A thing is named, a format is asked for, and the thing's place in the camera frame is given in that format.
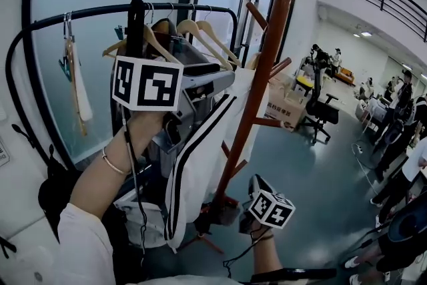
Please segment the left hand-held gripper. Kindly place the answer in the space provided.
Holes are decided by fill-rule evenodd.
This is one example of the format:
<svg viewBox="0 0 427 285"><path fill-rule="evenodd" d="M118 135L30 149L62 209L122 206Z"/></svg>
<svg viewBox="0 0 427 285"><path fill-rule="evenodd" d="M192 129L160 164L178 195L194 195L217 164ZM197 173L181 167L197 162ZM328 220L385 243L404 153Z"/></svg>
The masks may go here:
<svg viewBox="0 0 427 285"><path fill-rule="evenodd" d="M231 86L232 70L216 63L115 57L111 98L130 111L164 111L154 143L165 153L180 148L210 112L214 96Z"/></svg>

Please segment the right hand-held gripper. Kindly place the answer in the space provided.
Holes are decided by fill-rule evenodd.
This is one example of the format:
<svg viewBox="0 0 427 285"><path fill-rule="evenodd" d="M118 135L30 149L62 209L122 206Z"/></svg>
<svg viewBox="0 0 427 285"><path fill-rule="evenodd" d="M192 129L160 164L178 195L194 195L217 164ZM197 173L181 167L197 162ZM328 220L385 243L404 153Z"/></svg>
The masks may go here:
<svg viewBox="0 0 427 285"><path fill-rule="evenodd" d="M296 210L293 203L277 192L261 175L251 177L248 188L250 199L242 204L239 231L249 234L255 221L270 228L283 229Z"/></svg>

